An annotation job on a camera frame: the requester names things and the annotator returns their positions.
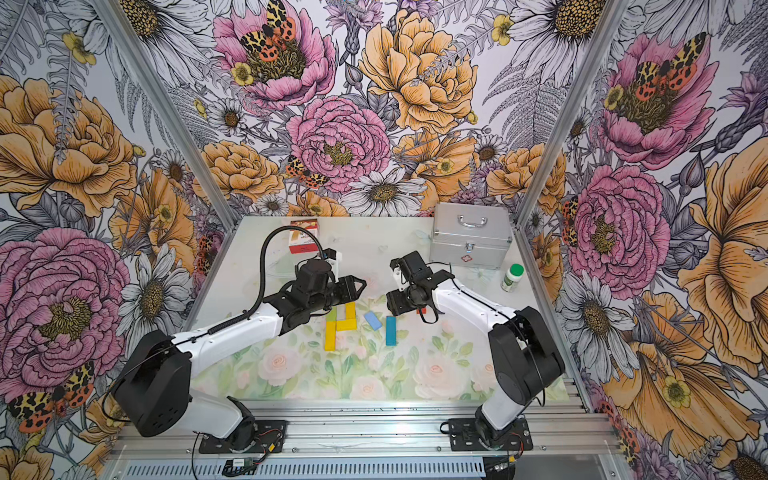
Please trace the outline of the short yellow block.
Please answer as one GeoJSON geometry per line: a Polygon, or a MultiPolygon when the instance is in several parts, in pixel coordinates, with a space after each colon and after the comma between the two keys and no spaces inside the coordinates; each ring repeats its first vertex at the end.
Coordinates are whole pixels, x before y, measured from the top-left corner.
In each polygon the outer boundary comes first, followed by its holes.
{"type": "Polygon", "coordinates": [[[347,321],[356,320],[356,304],[354,302],[350,302],[345,305],[345,319],[347,321]]]}

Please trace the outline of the yellow block crosswise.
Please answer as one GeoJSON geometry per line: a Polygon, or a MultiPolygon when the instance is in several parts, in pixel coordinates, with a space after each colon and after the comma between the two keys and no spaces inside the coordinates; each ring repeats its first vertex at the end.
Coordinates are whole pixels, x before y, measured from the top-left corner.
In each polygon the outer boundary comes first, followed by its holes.
{"type": "Polygon", "coordinates": [[[354,331],[356,329],[357,329],[357,320],[356,319],[344,319],[344,320],[337,320],[336,321],[336,331],[337,332],[354,331]]]}

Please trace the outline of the teal block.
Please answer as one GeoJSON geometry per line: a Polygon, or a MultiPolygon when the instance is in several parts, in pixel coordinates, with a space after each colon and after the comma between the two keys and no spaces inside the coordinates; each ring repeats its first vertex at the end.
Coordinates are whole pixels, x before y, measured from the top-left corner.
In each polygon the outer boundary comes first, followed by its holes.
{"type": "Polygon", "coordinates": [[[385,344],[391,347],[397,345],[397,319],[393,316],[386,317],[385,344]]]}

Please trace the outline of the light blue block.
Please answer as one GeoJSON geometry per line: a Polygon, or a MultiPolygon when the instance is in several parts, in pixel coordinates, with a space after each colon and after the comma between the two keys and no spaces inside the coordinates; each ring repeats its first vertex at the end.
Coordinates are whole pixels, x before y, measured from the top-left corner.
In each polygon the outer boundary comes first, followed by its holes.
{"type": "Polygon", "coordinates": [[[379,319],[379,317],[373,312],[368,311],[364,314],[364,319],[368,323],[368,325],[374,330],[377,331],[382,328],[382,322],[379,319]]]}

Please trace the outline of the long yellow block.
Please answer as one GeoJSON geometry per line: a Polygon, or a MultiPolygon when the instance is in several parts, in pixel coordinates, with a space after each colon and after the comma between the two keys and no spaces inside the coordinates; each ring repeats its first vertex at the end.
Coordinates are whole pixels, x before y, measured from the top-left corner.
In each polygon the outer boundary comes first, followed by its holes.
{"type": "Polygon", "coordinates": [[[337,322],[326,321],[325,337],[324,337],[324,350],[326,352],[333,352],[336,350],[336,335],[337,335],[337,322]]]}

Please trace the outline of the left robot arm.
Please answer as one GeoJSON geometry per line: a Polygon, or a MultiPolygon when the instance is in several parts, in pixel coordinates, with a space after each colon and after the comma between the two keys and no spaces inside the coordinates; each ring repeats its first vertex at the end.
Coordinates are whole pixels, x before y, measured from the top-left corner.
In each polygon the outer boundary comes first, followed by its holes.
{"type": "Polygon", "coordinates": [[[253,344],[308,323],[314,315],[356,301],[366,281],[352,275],[308,285],[298,280],[265,297],[246,318],[207,329],[145,335],[121,372],[112,395],[143,437],[173,428],[213,437],[236,451],[257,438],[257,421],[245,405],[193,390],[208,367],[253,344]]]}

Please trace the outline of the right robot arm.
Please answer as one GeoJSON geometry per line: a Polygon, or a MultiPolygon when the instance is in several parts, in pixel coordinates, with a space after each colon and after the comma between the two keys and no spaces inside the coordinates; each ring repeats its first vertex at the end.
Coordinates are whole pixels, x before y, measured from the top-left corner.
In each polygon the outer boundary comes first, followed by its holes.
{"type": "Polygon", "coordinates": [[[487,335],[497,387],[476,410],[474,425],[463,431],[486,450],[523,448],[523,414],[565,372],[540,312],[506,307],[453,279],[392,290],[386,294],[386,306],[393,316],[429,307],[436,318],[452,316],[487,335]]]}

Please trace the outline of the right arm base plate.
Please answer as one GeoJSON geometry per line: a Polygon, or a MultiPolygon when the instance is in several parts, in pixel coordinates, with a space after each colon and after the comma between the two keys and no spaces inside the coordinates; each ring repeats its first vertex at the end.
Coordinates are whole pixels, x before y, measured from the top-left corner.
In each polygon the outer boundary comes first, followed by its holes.
{"type": "Polygon", "coordinates": [[[441,423],[441,434],[449,438],[454,452],[509,451],[522,454],[534,448],[527,421],[517,418],[501,430],[495,430],[480,418],[453,418],[441,423]]]}

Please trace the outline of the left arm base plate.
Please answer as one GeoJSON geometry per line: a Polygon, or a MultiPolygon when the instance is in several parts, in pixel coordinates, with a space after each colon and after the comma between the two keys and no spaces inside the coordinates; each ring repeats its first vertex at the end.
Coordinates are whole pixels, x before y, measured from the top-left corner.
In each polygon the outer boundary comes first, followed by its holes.
{"type": "Polygon", "coordinates": [[[281,453],[287,426],[285,420],[256,420],[237,427],[224,439],[204,435],[197,450],[204,455],[281,453]]]}

